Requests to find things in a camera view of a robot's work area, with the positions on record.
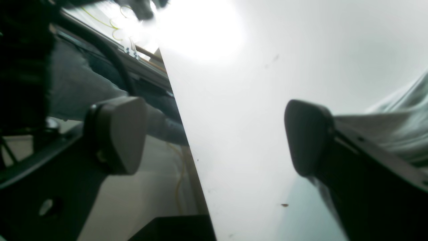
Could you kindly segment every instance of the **white surface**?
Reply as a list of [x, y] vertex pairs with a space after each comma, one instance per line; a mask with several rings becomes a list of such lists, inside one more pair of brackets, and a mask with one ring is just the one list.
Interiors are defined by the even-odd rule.
[[217, 239], [344, 239], [293, 169], [285, 106], [299, 98], [362, 113], [417, 78], [428, 67], [428, 3], [182, 0], [158, 22]]
[[[80, 123], [74, 120], [56, 121], [60, 123], [61, 133]], [[164, 141], [146, 136], [137, 173], [107, 177], [78, 241], [127, 241], [156, 217], [178, 216], [174, 194], [181, 167], [182, 160]], [[187, 173], [178, 196], [184, 215], [196, 215]]]

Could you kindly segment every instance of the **bright light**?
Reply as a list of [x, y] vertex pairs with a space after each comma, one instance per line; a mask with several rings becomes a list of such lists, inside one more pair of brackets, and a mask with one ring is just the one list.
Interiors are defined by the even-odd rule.
[[237, 12], [225, 0], [174, 1], [157, 19], [163, 43], [193, 59], [223, 59], [236, 53], [243, 43]]

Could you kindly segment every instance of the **black object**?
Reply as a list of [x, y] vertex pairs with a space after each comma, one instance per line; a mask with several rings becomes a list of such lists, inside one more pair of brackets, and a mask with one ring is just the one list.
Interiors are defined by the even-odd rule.
[[0, 234], [8, 241], [76, 240], [107, 175], [137, 170], [146, 135], [144, 106], [139, 97], [96, 104], [85, 138], [80, 124], [2, 170]]
[[0, 135], [45, 126], [54, 45], [51, 13], [41, 1], [0, 0]]
[[129, 241], [215, 241], [209, 215], [157, 217]]
[[291, 100], [284, 120], [294, 168], [328, 188], [350, 240], [428, 240], [426, 174], [323, 106]]
[[59, 136], [59, 124], [53, 118], [46, 119], [46, 125], [33, 133], [33, 150], [37, 152]]
[[146, 103], [118, 97], [97, 103], [85, 118], [85, 135], [112, 174], [132, 175], [140, 166], [146, 139]]

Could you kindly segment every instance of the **black cable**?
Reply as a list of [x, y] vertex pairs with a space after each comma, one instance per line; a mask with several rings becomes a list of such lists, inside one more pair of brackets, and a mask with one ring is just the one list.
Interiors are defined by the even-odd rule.
[[119, 75], [123, 79], [128, 93], [131, 96], [136, 96], [137, 92], [134, 81], [130, 78], [128, 71], [117, 56], [117, 53], [106, 42], [104, 42], [103, 39], [85, 27], [73, 23], [71, 20], [64, 17], [61, 13], [57, 14], [55, 23], [95, 46], [117, 69]]
[[6, 164], [4, 163], [3, 160], [3, 154], [1, 151], [1, 144], [0, 144], [0, 171], [6, 169]]
[[7, 145], [7, 142], [5, 141], [5, 139], [2, 136], [0, 136], [0, 142], [1, 142], [1, 145], [4, 146], [4, 148], [6, 149], [6, 152], [9, 155], [10, 159], [12, 159], [13, 164], [18, 164], [18, 160], [16, 159], [12, 150], [9, 148], [9, 146]]

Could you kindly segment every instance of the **black metal bracket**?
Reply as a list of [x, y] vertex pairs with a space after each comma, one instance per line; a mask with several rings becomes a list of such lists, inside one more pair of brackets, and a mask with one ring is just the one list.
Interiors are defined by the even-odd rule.
[[0, 234], [8, 241], [76, 240], [104, 179], [137, 171], [145, 106], [139, 97], [95, 104], [84, 124], [0, 171]]
[[350, 240], [428, 239], [428, 175], [323, 106], [292, 100], [284, 121], [296, 171], [328, 188]]

